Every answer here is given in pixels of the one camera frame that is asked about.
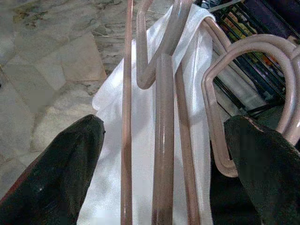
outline white cloth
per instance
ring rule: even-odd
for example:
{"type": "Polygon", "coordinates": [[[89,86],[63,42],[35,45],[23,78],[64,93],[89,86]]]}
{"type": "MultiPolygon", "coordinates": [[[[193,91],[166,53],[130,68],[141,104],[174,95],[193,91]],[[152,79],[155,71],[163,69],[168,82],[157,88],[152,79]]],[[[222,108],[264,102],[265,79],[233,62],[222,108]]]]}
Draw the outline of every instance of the white cloth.
{"type": "MultiPolygon", "coordinates": [[[[171,9],[148,31],[149,60],[161,42],[171,9]]],[[[212,41],[199,27],[212,16],[205,9],[192,5],[187,24],[173,55],[173,71],[182,61],[187,109],[191,124],[191,141],[197,182],[201,223],[212,224],[210,211],[210,144],[204,109],[201,80],[209,67],[212,41]]],[[[120,151],[123,61],[107,78],[93,99],[97,116],[104,121],[105,140],[90,188],[78,218],[78,225],[120,224],[120,151]]],[[[153,165],[155,136],[155,84],[148,90],[136,84],[136,48],[132,41],[132,185],[133,224],[151,223],[153,165]]],[[[187,207],[183,177],[178,123],[175,102],[174,157],[174,224],[187,224],[187,207]]]]}

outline floor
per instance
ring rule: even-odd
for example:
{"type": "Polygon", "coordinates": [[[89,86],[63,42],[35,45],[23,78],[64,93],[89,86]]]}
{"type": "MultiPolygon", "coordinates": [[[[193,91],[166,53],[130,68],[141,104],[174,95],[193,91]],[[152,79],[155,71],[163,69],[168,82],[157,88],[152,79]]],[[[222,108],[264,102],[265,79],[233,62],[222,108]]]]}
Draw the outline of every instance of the floor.
{"type": "MultiPolygon", "coordinates": [[[[135,18],[140,2],[141,0],[134,1],[133,38],[135,38],[135,18]]],[[[153,1],[146,16],[147,28],[167,12],[172,2],[172,0],[153,1]]],[[[33,32],[39,32],[41,39],[45,38],[45,35],[47,37],[50,35],[52,38],[56,35],[55,40],[59,40],[58,42],[53,43],[52,46],[49,39],[46,43],[54,48],[60,47],[66,40],[70,41],[82,36],[87,31],[91,32],[107,76],[123,58],[126,7],[126,0],[4,0],[0,2],[0,8],[14,11],[14,28],[18,30],[19,34],[16,39],[19,38],[20,41],[24,41],[26,35],[31,35],[33,32]],[[23,10],[20,3],[24,2],[40,4],[41,8],[44,7],[47,10],[31,15],[26,11],[19,10],[20,8],[23,10]],[[43,29],[39,30],[39,25],[44,23],[43,16],[48,18],[52,16],[52,20],[50,20],[52,24],[49,26],[57,33],[52,31],[51,34],[48,34],[43,29]],[[76,24],[69,26],[71,22],[64,23],[64,21],[73,21],[73,18],[78,19],[76,24]]],[[[2,14],[2,16],[11,16],[11,14],[2,14]]],[[[23,43],[21,48],[17,48],[17,54],[27,54],[29,51],[30,54],[26,56],[29,61],[37,60],[39,54],[43,56],[45,50],[40,51],[33,47],[39,40],[32,40],[32,38],[27,40],[29,41],[23,43]]],[[[85,81],[67,79],[61,88],[57,88],[58,91],[55,92],[50,105],[43,111],[34,113],[32,119],[34,126],[31,132],[29,151],[25,153],[21,151],[7,157],[7,155],[2,155],[0,150],[0,198],[60,131],[81,117],[96,112],[92,108],[91,101],[104,81],[104,79],[96,78],[85,81]]]]}

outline marble floor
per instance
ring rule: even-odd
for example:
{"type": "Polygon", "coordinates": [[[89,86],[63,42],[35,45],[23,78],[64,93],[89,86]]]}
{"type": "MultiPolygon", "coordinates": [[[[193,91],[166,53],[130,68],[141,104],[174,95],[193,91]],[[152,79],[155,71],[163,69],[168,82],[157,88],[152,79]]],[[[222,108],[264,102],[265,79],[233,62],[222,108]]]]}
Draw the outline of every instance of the marble floor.
{"type": "MultiPolygon", "coordinates": [[[[133,38],[135,38],[135,18],[140,2],[141,0],[134,1],[133,38]]],[[[146,16],[147,28],[167,12],[172,2],[172,0],[153,1],[146,16]]],[[[40,71],[39,68],[45,70],[43,64],[36,64],[40,58],[46,61],[52,60],[53,49],[61,49],[66,43],[77,41],[81,36],[91,33],[105,74],[109,76],[123,58],[126,7],[127,0],[0,1],[0,28],[1,26],[7,28],[7,33],[4,33],[6,35],[4,41],[7,44],[5,46],[15,44],[14,47],[6,47],[4,50],[0,46],[0,73],[1,67],[4,68],[4,73],[9,73],[11,68],[15,69],[16,65],[20,64],[32,69],[28,63],[34,65],[38,71],[40,71]],[[1,18],[2,21],[4,21],[3,18],[10,21],[11,26],[1,24],[1,18]],[[46,45],[47,48],[36,47],[37,45],[46,45]]],[[[71,50],[65,48],[64,53],[68,53],[68,51],[71,50]]],[[[66,67],[62,65],[65,78],[60,82],[47,80],[50,86],[53,83],[51,87],[47,88],[54,90],[48,106],[41,111],[29,112],[30,119],[26,119],[29,125],[24,127],[24,133],[30,134],[28,137],[30,139],[29,149],[23,151],[14,146],[13,152],[9,148],[0,150],[0,198],[60,131],[79,118],[96,112],[92,108],[91,101],[105,81],[104,76],[88,76],[85,71],[80,71],[81,74],[76,76],[70,73],[70,77],[66,76],[67,69],[72,72],[72,69],[76,70],[76,65],[70,65],[70,63],[66,67]]],[[[24,120],[20,119],[17,125],[22,126],[23,123],[24,120]]],[[[3,129],[4,121],[1,121],[1,126],[3,129]]],[[[4,138],[5,136],[1,136],[0,141],[3,141],[4,138]]]]}

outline white fabric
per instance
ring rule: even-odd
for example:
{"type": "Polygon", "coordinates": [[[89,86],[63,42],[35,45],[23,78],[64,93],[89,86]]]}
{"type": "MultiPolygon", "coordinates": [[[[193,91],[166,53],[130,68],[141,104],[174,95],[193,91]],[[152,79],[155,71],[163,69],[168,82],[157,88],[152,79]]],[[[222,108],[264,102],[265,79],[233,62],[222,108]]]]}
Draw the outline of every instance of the white fabric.
{"type": "MultiPolygon", "coordinates": [[[[160,18],[148,31],[149,60],[158,48],[170,16],[160,18]]],[[[198,29],[205,9],[193,5],[183,35],[173,55],[173,71],[180,61],[186,90],[191,140],[194,154],[201,223],[212,224],[210,211],[210,144],[208,124],[201,91],[203,73],[209,67],[212,42],[209,34],[198,29]]],[[[136,84],[136,48],[132,42],[132,185],[133,224],[151,222],[155,84],[148,90],[136,84]]],[[[115,68],[93,99],[97,116],[104,121],[105,141],[77,224],[120,224],[120,151],[122,115],[123,61],[115,68]]],[[[180,147],[177,103],[175,103],[174,224],[187,224],[187,210],[180,147]]]]}

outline tile floor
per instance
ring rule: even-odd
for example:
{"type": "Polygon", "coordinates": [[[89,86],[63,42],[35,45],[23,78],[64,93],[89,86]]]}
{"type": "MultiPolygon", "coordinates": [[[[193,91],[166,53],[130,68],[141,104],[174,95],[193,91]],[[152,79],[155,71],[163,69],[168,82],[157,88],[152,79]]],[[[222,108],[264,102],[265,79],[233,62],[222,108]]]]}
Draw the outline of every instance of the tile floor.
{"type": "MultiPolygon", "coordinates": [[[[141,0],[134,1],[133,38],[135,38],[135,18],[140,2],[141,0]]],[[[167,12],[172,2],[173,0],[153,1],[146,16],[147,28],[167,12]]],[[[26,56],[29,63],[37,64],[38,70],[44,69],[49,72],[39,59],[49,55],[48,53],[51,52],[51,49],[63,46],[65,43],[81,37],[89,31],[94,36],[105,72],[109,75],[123,58],[126,7],[127,0],[0,1],[0,12],[4,12],[5,9],[14,11],[13,15],[8,13],[0,14],[2,18],[12,19],[11,17],[13,16],[15,31],[8,29],[8,38],[5,41],[9,44],[13,41],[16,44],[15,49],[7,50],[6,56],[10,56],[9,59],[3,58],[3,55],[0,54],[0,64],[6,63],[13,56],[15,58],[10,62],[22,65],[27,64],[18,55],[16,56],[17,52],[23,58],[26,56]],[[25,2],[30,3],[30,9],[22,6],[25,2]],[[50,27],[52,32],[43,29],[40,26],[42,23],[46,23],[46,26],[50,27]],[[45,44],[47,44],[48,48],[43,50],[36,48],[37,45],[43,46],[45,44]]],[[[11,69],[16,70],[18,68],[14,65],[11,69]]],[[[87,81],[75,81],[77,78],[78,75],[74,74],[71,79],[66,78],[66,81],[61,80],[59,83],[48,81],[48,83],[54,83],[50,90],[55,89],[57,92],[51,92],[51,95],[54,95],[54,97],[48,107],[30,117],[31,121],[34,121],[34,125],[31,131],[29,151],[13,152],[9,155],[5,150],[0,150],[0,198],[8,191],[22,171],[60,131],[79,118],[96,112],[92,108],[91,101],[104,80],[92,77],[87,81]]],[[[24,122],[26,121],[22,119],[16,121],[18,124],[24,122]]],[[[27,134],[30,134],[28,127],[23,126],[27,134]]],[[[18,150],[18,148],[20,146],[16,142],[14,149],[18,150]]]]}

